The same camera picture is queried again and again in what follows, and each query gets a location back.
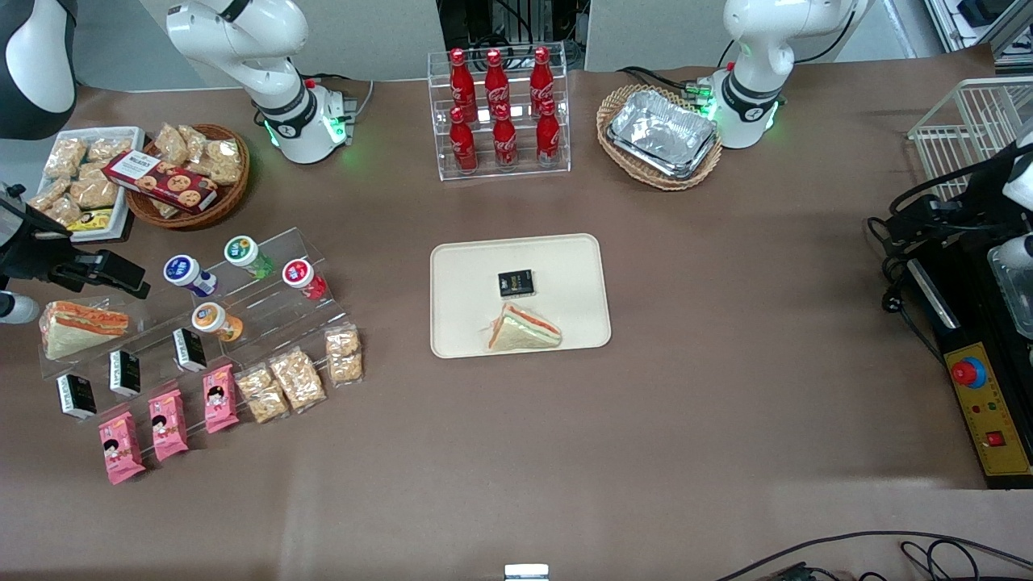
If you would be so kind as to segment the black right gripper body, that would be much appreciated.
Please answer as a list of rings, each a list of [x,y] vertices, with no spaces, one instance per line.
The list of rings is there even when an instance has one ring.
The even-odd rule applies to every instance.
[[[80,250],[70,232],[21,198],[22,185],[2,185],[1,283],[12,279],[49,282],[51,270],[79,270]]]

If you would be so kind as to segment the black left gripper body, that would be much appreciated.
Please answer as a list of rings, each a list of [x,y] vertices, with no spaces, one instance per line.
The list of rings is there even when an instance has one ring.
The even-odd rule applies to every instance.
[[[992,157],[927,180],[893,200],[890,217],[915,234],[924,232],[946,238],[975,232],[985,235],[989,241],[1003,241],[1011,234],[1010,220],[997,215],[1005,206],[1002,189],[1012,165],[1012,157]],[[952,198],[944,201],[926,194],[930,189],[962,179],[966,180],[965,188]]]

